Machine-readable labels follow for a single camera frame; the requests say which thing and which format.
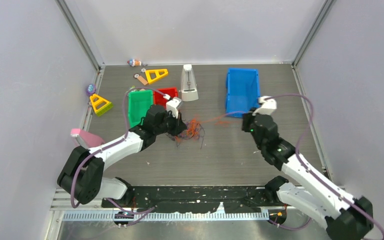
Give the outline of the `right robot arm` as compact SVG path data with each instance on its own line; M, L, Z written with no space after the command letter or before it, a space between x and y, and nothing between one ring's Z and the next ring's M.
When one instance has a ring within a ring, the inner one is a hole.
M373 228L373 205L364 196L355 198L316 170L296 148L280 137L270 115L247 112L242 130L250 133L263 159L297 181L277 176L264 187L271 205L290 205L317 222L332 240L361 240Z

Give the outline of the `red plastic bin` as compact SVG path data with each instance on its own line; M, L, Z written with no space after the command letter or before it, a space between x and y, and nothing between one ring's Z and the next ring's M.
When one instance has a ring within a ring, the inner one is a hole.
M153 92L153 103L155 105L160 105L166 108L166 103L168 100L165 98L165 95L169 95L172 97L178 97L178 90L176 87L167 87L167 88L158 88L159 92L154 91Z

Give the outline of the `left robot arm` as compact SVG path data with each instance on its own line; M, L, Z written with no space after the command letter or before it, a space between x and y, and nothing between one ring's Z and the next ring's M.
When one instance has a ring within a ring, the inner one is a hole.
M128 207L134 199L130 184L119 177L106 178L104 171L123 158L144 151L158 135L177 136L186 128L180 113L152 105L139 124L125 135L97 147L75 147L57 178L57 185L82 205L95 198L105 198Z

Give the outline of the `green plastic bin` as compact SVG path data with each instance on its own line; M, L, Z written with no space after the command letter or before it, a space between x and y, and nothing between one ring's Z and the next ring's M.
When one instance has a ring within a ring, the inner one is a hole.
M152 90L132 91L128 94L128 120L130 126L136 126L141 122L150 108L154 104L154 94Z

